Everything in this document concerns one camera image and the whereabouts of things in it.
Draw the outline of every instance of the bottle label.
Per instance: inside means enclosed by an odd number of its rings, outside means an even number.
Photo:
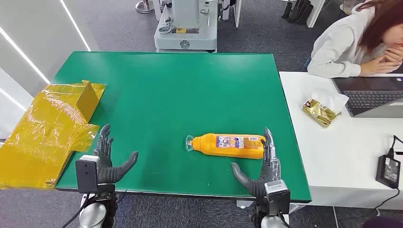
[[[257,149],[262,146],[259,137],[217,136],[218,148]]]

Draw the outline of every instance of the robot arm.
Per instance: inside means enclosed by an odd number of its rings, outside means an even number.
[[[137,162],[138,152],[132,152],[125,163],[119,167],[112,167],[111,144],[114,139],[113,137],[108,139],[110,127],[107,124],[101,129],[96,148],[92,153],[99,157],[98,184],[117,183]]]
[[[113,167],[111,144],[108,138],[110,125],[105,125],[98,136],[92,155],[84,155],[76,161],[78,191],[86,193],[81,208],[63,228],[79,216],[80,228],[112,228],[117,209],[115,183],[137,162],[138,152],[132,152],[129,159],[119,167]]]
[[[268,128],[265,128],[264,136],[266,141],[262,140],[264,155],[259,178],[251,180],[236,163],[231,164],[232,174],[250,195],[256,197],[255,214],[252,216],[255,227],[289,227],[283,214],[289,212],[290,191],[280,178],[280,161]]]

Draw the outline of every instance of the orange bottle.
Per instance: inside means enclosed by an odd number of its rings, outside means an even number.
[[[263,158],[265,137],[251,134],[205,134],[200,137],[186,137],[187,151],[200,151],[207,155],[236,158]]]

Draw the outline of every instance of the woman's hand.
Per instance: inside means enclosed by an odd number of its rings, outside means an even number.
[[[389,60],[389,62],[401,63],[403,60],[403,47],[390,47],[385,51],[385,55],[392,58],[394,61]]]
[[[370,76],[374,74],[386,74],[395,70],[401,63],[388,55],[383,55],[372,61],[368,61],[360,65],[360,76]]]

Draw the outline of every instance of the black cable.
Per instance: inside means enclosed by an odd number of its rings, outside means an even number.
[[[401,142],[401,143],[403,143],[403,141],[402,141],[401,139],[399,139],[396,135],[394,135],[394,136],[393,136],[393,143],[392,143],[392,146],[391,146],[392,149],[393,149],[393,147],[394,147],[394,143],[396,142],[396,140],[399,141],[399,142]]]
[[[126,196],[126,192],[127,192],[127,189],[126,189],[125,193],[123,194],[123,196],[116,202],[116,204],[118,204],[120,201],[123,200],[123,198]]]
[[[286,222],[286,219],[284,218],[283,213],[281,211],[278,212],[278,216],[280,217],[281,221],[283,221],[284,225],[290,228],[289,224]]]
[[[389,200],[391,200],[391,199],[397,197],[397,196],[400,194],[399,188],[396,188],[396,189],[397,189],[396,195],[385,199],[381,204],[379,204],[378,206],[376,206],[375,208],[373,208],[373,209],[371,210],[371,212],[368,212],[368,213],[366,213],[366,214],[364,214],[364,215],[361,215],[361,216],[354,216],[354,217],[348,217],[348,218],[341,218],[341,219],[339,219],[340,224],[344,227],[343,223],[341,222],[341,221],[343,221],[343,220],[359,219],[359,218],[366,217],[366,216],[368,216],[368,215],[374,213],[374,212],[376,211],[376,209],[378,209],[378,207],[382,206],[384,203],[386,203],[387,201],[389,201]]]
[[[77,213],[74,214],[73,217],[62,226],[62,228],[66,228],[80,214],[80,212],[86,207],[88,198],[89,198],[89,192],[87,193],[86,200],[84,201],[83,205],[81,205]]]

